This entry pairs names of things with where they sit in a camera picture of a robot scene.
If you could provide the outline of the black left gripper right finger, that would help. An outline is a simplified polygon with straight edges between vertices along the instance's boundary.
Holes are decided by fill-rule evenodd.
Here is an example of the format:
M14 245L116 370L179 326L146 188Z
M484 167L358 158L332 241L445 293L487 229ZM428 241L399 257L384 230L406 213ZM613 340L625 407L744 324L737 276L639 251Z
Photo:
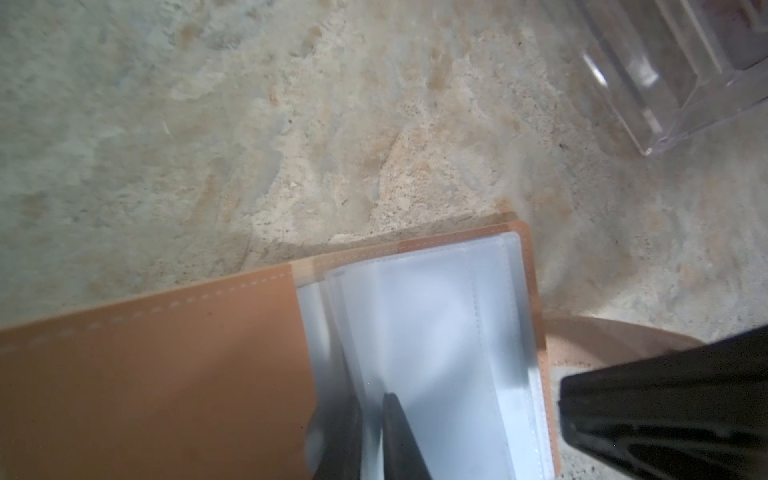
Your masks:
M399 398L386 393L382 404L382 449L385 480L431 480Z

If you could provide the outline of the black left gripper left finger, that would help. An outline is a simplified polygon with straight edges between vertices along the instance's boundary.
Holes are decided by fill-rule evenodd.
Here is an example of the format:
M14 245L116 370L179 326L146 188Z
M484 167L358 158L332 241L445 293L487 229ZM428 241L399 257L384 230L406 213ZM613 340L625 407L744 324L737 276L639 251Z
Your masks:
M326 446L313 479L359 480L363 413L358 398L348 398L332 413L327 433Z

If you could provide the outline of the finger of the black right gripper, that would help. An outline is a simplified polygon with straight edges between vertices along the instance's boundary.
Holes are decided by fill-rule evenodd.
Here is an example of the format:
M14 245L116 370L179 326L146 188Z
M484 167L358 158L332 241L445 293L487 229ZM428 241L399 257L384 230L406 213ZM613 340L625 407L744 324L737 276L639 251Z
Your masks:
M634 479L767 476L767 330L566 376L565 442Z

